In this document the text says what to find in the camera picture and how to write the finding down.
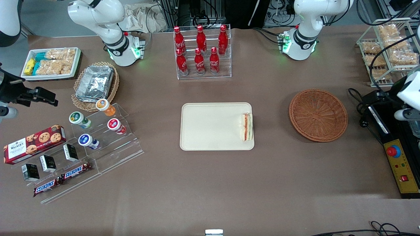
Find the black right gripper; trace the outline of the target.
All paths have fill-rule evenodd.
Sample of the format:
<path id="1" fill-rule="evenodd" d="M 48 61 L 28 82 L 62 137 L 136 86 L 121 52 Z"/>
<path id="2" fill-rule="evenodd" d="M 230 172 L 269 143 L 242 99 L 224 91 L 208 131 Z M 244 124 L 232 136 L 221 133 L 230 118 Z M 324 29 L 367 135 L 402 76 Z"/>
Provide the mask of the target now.
<path id="1" fill-rule="evenodd" d="M 42 87 L 35 87 L 33 94 L 23 84 L 24 79 L 1 71 L 0 100 L 2 103 L 14 103 L 30 107 L 32 103 L 46 103 L 57 107 L 56 94 Z"/>

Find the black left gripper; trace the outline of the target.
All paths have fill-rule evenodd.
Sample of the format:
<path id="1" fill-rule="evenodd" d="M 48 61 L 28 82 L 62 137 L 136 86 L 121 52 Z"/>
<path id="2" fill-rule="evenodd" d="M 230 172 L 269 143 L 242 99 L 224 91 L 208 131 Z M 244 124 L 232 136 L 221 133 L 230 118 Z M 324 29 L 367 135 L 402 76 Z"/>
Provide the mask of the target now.
<path id="1" fill-rule="evenodd" d="M 374 85 L 378 88 L 378 90 L 371 91 L 366 95 L 362 96 L 362 101 L 360 102 L 361 108 L 368 108 L 369 106 L 378 106 L 378 105 L 385 105 L 389 103 L 393 103 L 396 106 L 403 106 L 405 104 L 404 101 L 397 97 L 397 93 L 400 92 L 405 85 L 407 79 L 399 79 L 396 83 L 388 91 L 384 91 L 376 81 L 374 81 Z"/>

